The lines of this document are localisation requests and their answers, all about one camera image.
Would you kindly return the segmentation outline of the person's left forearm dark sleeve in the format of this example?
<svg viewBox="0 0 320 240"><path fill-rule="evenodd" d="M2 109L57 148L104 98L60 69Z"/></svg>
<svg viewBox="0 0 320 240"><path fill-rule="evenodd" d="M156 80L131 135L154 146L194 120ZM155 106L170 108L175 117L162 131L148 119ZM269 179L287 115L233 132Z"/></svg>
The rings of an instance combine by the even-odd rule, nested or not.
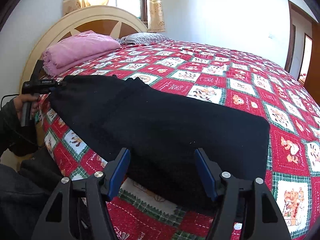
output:
<svg viewBox="0 0 320 240"><path fill-rule="evenodd" d="M14 155L22 157L38 150L35 124L21 126L18 112L11 99L1 109L1 155L10 150Z"/></svg>

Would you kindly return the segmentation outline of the person's left hand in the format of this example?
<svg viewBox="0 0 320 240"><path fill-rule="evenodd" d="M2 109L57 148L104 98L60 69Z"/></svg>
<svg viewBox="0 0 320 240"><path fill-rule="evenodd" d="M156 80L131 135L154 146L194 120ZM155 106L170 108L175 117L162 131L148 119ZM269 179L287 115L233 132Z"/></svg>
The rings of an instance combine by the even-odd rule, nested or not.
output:
<svg viewBox="0 0 320 240"><path fill-rule="evenodd" d="M39 111L39 97L31 94L20 94L13 99L14 106L16 109L17 117L20 120L22 116L22 107L25 102L31 102L31 116L34 117Z"/></svg>

